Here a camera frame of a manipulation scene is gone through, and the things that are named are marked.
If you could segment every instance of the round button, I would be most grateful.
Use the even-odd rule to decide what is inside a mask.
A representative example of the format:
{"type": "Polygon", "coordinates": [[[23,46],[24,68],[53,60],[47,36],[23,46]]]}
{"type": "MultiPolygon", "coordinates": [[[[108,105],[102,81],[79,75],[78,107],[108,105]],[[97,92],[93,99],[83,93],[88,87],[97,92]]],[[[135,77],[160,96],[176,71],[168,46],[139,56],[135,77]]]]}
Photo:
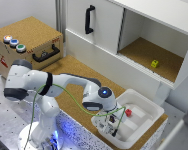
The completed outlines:
{"type": "Polygon", "coordinates": [[[26,47],[25,47],[25,45],[23,45],[23,44],[17,45],[17,46],[16,46],[16,51],[17,51],[18,53],[24,53],[24,52],[26,52],[26,47]]]}
{"type": "Polygon", "coordinates": [[[12,40],[12,36],[11,35],[4,36],[4,43],[5,44],[9,44],[10,40],[12,40]]]}
{"type": "Polygon", "coordinates": [[[16,39],[10,40],[10,47],[11,48],[16,48],[16,46],[19,44],[19,41],[16,39]]]}

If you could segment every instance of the green cable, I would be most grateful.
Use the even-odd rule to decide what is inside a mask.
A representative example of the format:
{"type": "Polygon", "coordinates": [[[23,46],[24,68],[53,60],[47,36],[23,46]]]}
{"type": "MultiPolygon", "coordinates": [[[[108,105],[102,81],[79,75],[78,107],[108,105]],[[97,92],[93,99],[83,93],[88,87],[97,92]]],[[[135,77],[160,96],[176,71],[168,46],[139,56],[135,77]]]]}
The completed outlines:
{"type": "MultiPolygon", "coordinates": [[[[126,110],[126,107],[125,107],[125,106],[123,106],[123,107],[121,107],[121,108],[119,108],[119,109],[117,109],[117,110],[115,110],[115,111],[113,111],[113,112],[107,113],[107,114],[105,114],[105,115],[96,115],[96,114],[92,114],[92,113],[86,111],[86,110],[77,102],[77,100],[73,97],[73,95],[70,94],[70,92],[69,92],[68,90],[66,90],[64,87],[62,87],[62,86],[60,86],[60,85],[57,85],[57,84],[53,84],[53,85],[55,85],[55,86],[57,86],[57,87],[63,89],[63,90],[75,101],[75,103],[81,108],[81,110],[83,110],[85,113],[87,113],[87,114],[89,114],[89,115],[91,115],[91,116],[96,116],[96,117],[108,116],[108,115],[111,115],[111,114],[113,114],[113,113],[115,113],[115,112],[121,110],[121,109],[124,109],[124,110],[123,110],[123,114],[122,114],[122,116],[121,116],[121,118],[120,118],[120,120],[119,120],[119,123],[118,123],[118,125],[117,125],[117,130],[118,130],[118,128],[119,128],[119,126],[120,126],[120,123],[121,123],[121,121],[122,121],[122,117],[123,117],[123,115],[124,115],[124,113],[125,113],[125,110],[126,110]]],[[[36,96],[37,96],[38,92],[39,92],[44,86],[45,86],[45,84],[42,85],[42,86],[37,90],[37,92],[36,92],[36,94],[35,94],[35,96],[34,96],[32,119],[31,119],[31,124],[30,124],[29,133],[28,133],[28,138],[27,138],[27,142],[26,142],[26,144],[25,144],[24,150],[25,150],[25,148],[26,148],[26,146],[27,146],[27,143],[28,143],[28,141],[29,141],[29,135],[30,135],[30,132],[31,132],[31,127],[32,127],[33,118],[34,118],[34,106],[35,106],[36,96]]]]}

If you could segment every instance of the cabinet shelf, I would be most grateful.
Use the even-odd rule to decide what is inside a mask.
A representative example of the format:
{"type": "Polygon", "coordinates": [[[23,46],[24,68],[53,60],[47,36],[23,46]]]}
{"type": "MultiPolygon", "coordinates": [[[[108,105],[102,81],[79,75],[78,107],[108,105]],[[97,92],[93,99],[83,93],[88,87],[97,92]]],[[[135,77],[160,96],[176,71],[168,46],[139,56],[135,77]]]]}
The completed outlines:
{"type": "Polygon", "coordinates": [[[138,38],[118,53],[141,64],[160,76],[175,82],[184,58],[171,53],[143,38],[138,38]],[[157,68],[151,67],[153,60],[159,61],[157,68]]]}

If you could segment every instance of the yellow object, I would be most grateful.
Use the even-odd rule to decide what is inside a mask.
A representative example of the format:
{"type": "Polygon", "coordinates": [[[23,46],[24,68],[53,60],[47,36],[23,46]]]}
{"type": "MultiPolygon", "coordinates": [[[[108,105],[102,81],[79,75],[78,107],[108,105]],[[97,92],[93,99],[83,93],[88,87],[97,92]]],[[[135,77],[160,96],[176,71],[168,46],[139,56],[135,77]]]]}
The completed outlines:
{"type": "Polygon", "coordinates": [[[152,63],[151,63],[151,66],[154,67],[154,68],[157,68],[159,65],[159,61],[157,60],[153,60],[152,63]]]}

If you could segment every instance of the wooden box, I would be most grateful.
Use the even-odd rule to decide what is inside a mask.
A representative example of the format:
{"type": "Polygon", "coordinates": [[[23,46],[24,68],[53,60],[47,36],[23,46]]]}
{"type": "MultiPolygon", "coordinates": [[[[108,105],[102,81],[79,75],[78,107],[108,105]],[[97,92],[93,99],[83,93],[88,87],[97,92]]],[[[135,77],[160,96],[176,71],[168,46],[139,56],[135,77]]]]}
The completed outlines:
{"type": "Polygon", "coordinates": [[[63,57],[63,36],[60,32],[29,17],[0,29],[0,74],[6,78],[16,59],[26,59],[33,69],[40,70],[63,57]],[[4,44],[3,38],[11,35],[26,46],[26,52],[4,44]]]}

